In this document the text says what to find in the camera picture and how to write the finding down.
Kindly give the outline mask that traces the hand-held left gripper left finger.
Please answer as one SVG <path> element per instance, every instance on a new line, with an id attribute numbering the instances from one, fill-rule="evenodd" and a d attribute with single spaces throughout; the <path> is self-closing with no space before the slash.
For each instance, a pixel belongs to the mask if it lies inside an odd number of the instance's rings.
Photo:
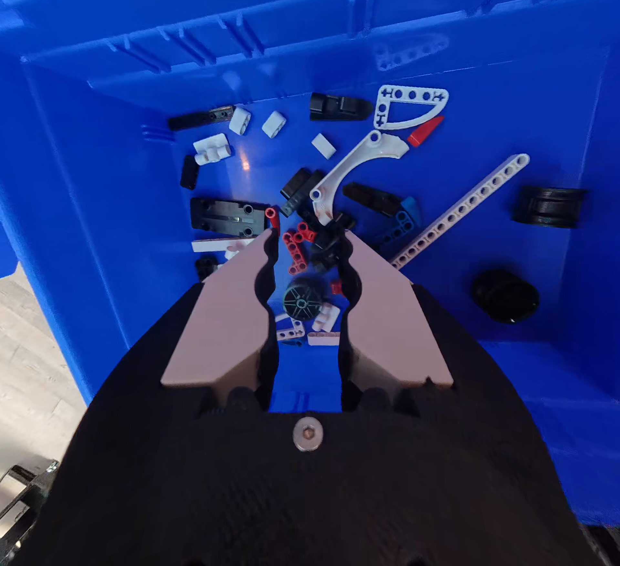
<path id="1" fill-rule="evenodd" d="M 279 366 L 275 316 L 278 233 L 265 230 L 205 279 L 160 378 L 167 388 L 206 387 L 220 406 L 247 388 L 267 408 Z"/>

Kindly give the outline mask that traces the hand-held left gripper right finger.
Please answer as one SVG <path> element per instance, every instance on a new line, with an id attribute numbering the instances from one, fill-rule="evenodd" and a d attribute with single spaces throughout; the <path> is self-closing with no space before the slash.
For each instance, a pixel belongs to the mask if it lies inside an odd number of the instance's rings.
<path id="1" fill-rule="evenodd" d="M 348 301 L 338 348 L 342 410 L 354 410 L 371 389 L 397 404 L 412 388 L 451 388 L 454 377 L 411 281 L 350 230 L 338 247 Z"/>

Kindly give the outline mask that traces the blue parts bin with tag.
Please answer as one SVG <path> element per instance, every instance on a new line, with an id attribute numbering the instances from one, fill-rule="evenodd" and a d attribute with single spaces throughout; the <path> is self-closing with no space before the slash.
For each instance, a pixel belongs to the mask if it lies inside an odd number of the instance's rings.
<path id="1" fill-rule="evenodd" d="M 343 184 L 414 197 L 422 229 L 530 156 L 402 273 L 512 380 L 578 519 L 619 525 L 619 0 L 1 0 L 1 218 L 82 395 L 198 280 L 190 198 L 283 206 L 295 172 L 328 173 L 373 129 L 310 121 L 311 94 L 375 105 L 385 84 L 448 90 L 445 120 Z M 252 114 L 243 136 L 168 128 L 230 105 Z M 182 188 L 219 133 L 231 157 Z M 523 186 L 588 190 L 578 227 L 513 221 Z M 530 318 L 472 300 L 496 268 L 538 290 Z"/>

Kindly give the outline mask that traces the black large holed panel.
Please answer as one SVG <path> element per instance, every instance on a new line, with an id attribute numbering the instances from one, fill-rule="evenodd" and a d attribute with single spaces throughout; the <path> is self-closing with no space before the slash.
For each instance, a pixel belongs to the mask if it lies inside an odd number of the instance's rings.
<path id="1" fill-rule="evenodd" d="M 267 227 L 269 205 L 236 200 L 190 199 L 191 227 L 222 235 L 253 238 Z"/>

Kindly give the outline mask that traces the white small axle connector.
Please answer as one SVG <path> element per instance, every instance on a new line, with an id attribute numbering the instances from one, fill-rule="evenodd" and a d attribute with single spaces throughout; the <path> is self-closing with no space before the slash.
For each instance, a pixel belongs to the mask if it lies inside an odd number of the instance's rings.
<path id="1" fill-rule="evenodd" d="M 277 316 L 275 316 L 276 325 L 285 325 L 288 322 L 290 322 L 288 327 L 276 329 L 276 339 L 279 342 L 301 339 L 306 336 L 305 325 L 302 321 L 294 319 L 286 313 L 278 314 Z"/>

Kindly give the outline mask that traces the white small panel with pin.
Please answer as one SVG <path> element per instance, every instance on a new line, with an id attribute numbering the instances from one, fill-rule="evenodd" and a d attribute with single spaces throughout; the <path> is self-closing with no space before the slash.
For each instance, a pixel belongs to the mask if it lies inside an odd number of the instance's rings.
<path id="1" fill-rule="evenodd" d="M 329 302 L 323 302 L 319 313 L 314 319 L 312 329 L 315 332 L 331 332 L 339 315 L 339 307 Z"/>

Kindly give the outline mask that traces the black spoked rim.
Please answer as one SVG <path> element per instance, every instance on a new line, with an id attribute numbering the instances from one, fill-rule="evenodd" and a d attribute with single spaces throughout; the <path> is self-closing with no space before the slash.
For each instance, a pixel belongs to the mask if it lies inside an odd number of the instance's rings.
<path id="1" fill-rule="evenodd" d="M 296 276 L 283 295 L 283 309 L 297 321 L 315 319 L 324 303 L 323 288 L 319 280 L 309 276 Z"/>

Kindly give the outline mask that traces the white medium beam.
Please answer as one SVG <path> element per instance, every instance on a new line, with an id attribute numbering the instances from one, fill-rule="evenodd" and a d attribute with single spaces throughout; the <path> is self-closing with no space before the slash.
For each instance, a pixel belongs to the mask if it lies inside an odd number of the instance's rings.
<path id="1" fill-rule="evenodd" d="M 231 252 L 237 253 L 242 251 L 246 246 L 251 244 L 255 238 L 241 237 L 225 237 L 197 239 L 191 242 L 193 252 Z"/>

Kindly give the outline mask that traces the blue L-shaped beam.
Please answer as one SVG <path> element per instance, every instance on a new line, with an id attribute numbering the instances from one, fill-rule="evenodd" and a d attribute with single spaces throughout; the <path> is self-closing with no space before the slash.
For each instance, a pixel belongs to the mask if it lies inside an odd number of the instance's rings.
<path id="1" fill-rule="evenodd" d="M 379 246 L 390 245 L 399 241 L 416 230 L 415 220 L 406 210 L 400 210 L 392 219 L 392 226 L 375 238 Z"/>

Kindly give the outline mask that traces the red L-shaped beam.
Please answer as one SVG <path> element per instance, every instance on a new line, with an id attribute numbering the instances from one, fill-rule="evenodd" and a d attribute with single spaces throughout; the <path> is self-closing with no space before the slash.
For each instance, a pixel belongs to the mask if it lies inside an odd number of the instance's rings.
<path id="1" fill-rule="evenodd" d="M 298 233 L 287 231 L 282 234 L 284 246 L 291 257 L 291 265 L 288 268 L 288 273 L 292 276 L 307 272 L 307 260 L 296 238 L 301 238 L 301 240 L 303 240 L 303 237 Z"/>

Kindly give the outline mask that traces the blue curved panel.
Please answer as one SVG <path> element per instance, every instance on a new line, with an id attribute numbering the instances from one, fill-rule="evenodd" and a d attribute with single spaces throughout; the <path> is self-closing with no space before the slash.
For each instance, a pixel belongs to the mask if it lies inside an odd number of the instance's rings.
<path id="1" fill-rule="evenodd" d="M 414 197 L 406 197 L 400 201 L 401 208 L 407 212 L 417 228 L 422 228 L 422 214 L 419 204 Z"/>

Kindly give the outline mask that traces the white long holed beam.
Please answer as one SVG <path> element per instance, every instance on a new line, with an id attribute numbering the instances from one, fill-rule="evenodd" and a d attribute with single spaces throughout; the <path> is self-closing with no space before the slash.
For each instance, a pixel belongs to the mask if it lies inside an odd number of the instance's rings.
<path id="1" fill-rule="evenodd" d="M 509 182 L 530 164 L 531 158 L 526 153 L 518 153 L 508 157 L 492 173 L 485 176 L 471 190 L 449 207 L 442 215 L 424 228 L 414 239 L 392 258 L 390 264 L 400 270 L 432 243 L 445 235 L 466 215 L 477 206 L 488 200 L 502 185 Z"/>

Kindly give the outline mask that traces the black stepped panel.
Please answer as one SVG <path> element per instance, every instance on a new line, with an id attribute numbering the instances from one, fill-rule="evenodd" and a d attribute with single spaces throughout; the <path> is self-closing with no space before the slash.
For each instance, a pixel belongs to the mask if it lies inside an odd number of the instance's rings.
<path id="1" fill-rule="evenodd" d="M 353 202 L 387 218 L 394 218 L 401 211 L 401 200 L 389 192 L 359 183 L 348 183 L 342 193 Z"/>

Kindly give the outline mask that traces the black small flat panel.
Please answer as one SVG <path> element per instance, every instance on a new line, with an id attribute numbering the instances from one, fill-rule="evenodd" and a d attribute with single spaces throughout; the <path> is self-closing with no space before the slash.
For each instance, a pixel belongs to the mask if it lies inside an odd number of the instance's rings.
<path id="1" fill-rule="evenodd" d="M 194 155 L 186 155 L 183 160 L 180 185 L 187 190 L 194 190 L 198 183 L 200 164 Z"/>

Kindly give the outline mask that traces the black long curved panel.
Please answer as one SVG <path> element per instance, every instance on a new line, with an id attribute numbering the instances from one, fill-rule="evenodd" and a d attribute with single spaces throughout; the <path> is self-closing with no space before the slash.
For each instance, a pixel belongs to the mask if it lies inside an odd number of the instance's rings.
<path id="1" fill-rule="evenodd" d="M 286 202 L 280 207 L 280 212 L 286 218 L 298 210 L 298 207 L 309 198 L 311 191 L 326 176 L 323 171 L 310 170 L 302 167 L 283 186 L 280 194 Z"/>

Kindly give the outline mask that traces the white connector block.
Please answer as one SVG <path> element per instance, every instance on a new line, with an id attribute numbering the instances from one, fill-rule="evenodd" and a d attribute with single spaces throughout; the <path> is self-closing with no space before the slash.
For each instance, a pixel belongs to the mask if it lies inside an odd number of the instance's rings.
<path id="1" fill-rule="evenodd" d="M 215 134 L 193 143 L 195 150 L 194 160 L 199 167 L 217 163 L 231 157 L 231 147 L 227 136 L 223 133 Z"/>

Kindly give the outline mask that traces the black wheel hub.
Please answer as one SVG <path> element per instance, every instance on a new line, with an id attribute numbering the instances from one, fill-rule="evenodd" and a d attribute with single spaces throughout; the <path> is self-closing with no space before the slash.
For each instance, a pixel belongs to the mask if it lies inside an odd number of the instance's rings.
<path id="1" fill-rule="evenodd" d="M 511 219 L 539 227 L 575 229 L 587 194 L 585 189 L 523 186 Z"/>

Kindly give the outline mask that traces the red pointed panel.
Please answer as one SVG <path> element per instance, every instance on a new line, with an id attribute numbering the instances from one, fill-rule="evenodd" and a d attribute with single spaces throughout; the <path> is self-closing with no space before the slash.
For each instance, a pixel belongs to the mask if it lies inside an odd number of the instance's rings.
<path id="1" fill-rule="evenodd" d="M 435 116 L 432 119 L 422 123 L 407 137 L 406 140 L 408 144 L 414 148 L 418 148 L 430 137 L 430 135 L 432 135 L 432 133 L 444 120 L 445 116 Z"/>

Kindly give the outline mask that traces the black long beam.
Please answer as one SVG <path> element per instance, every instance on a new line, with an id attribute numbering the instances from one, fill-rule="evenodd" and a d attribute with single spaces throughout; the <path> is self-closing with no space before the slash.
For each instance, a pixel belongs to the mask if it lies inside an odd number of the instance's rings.
<path id="1" fill-rule="evenodd" d="M 209 126 L 220 122 L 228 122 L 232 119 L 236 106 L 221 106 L 207 111 L 196 111 L 182 114 L 167 119 L 170 131 L 179 132 L 203 126 Z"/>

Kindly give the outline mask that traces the black curved fairing piece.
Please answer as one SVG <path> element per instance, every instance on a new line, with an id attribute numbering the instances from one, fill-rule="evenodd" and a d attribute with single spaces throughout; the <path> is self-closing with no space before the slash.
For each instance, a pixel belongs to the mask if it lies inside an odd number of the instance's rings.
<path id="1" fill-rule="evenodd" d="M 314 92 L 309 102 L 309 120 L 318 122 L 365 121 L 374 110 L 375 106 L 365 99 Z"/>

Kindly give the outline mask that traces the metal chair base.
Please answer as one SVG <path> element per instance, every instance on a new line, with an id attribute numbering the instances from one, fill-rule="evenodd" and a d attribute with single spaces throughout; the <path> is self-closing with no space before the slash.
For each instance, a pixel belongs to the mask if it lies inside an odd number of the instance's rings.
<path id="1" fill-rule="evenodd" d="M 60 462 L 51 460 L 48 466 L 35 472 L 13 465 L 2 476 L 10 480 L 14 493 L 7 500 L 1 496 L 1 565 L 9 565 L 34 527 L 48 499 L 57 476 Z"/>

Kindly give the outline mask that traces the white curved frame beam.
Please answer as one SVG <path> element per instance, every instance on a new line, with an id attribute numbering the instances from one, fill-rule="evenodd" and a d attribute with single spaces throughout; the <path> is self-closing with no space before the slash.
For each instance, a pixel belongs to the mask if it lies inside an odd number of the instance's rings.
<path id="1" fill-rule="evenodd" d="M 395 131 L 418 127 L 441 114 L 448 103 L 449 95 L 444 88 L 385 84 L 377 92 L 374 128 L 380 131 Z M 391 121 L 391 108 L 396 105 L 423 106 L 426 111 L 409 120 Z"/>

